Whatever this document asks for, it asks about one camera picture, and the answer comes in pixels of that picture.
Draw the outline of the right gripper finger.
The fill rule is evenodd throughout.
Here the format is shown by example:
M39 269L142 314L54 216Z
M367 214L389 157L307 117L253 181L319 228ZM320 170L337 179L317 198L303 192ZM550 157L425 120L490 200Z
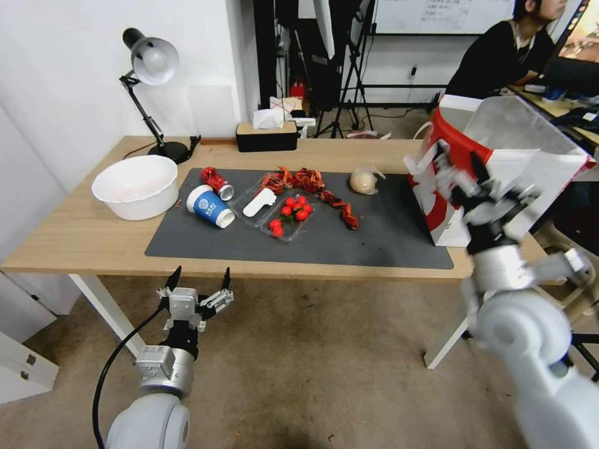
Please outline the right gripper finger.
M450 162L450 146L447 142L436 142L434 148L432 164L437 191L454 206L465 206L473 195L473 178Z
M489 173L485 163L474 152L470 153L470 159L476 177L473 200L492 206L526 209L541 197L541 189L530 180L517 176L503 184Z

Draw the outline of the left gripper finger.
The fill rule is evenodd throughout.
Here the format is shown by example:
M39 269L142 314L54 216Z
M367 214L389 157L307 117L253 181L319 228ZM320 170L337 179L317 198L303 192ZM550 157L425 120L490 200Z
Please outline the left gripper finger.
M221 289L210 296L199 299L198 314L202 321L207 321L228 307L233 301L234 293L231 287L230 267L227 267Z
M167 279L165 286L162 289L157 290L157 294L160 298L158 309L159 311L165 311L168 313L165 324L163 326L164 331L168 331L173 326L172 313L170 311L170 296L174 289L178 286L180 276L182 273L182 267L179 266Z

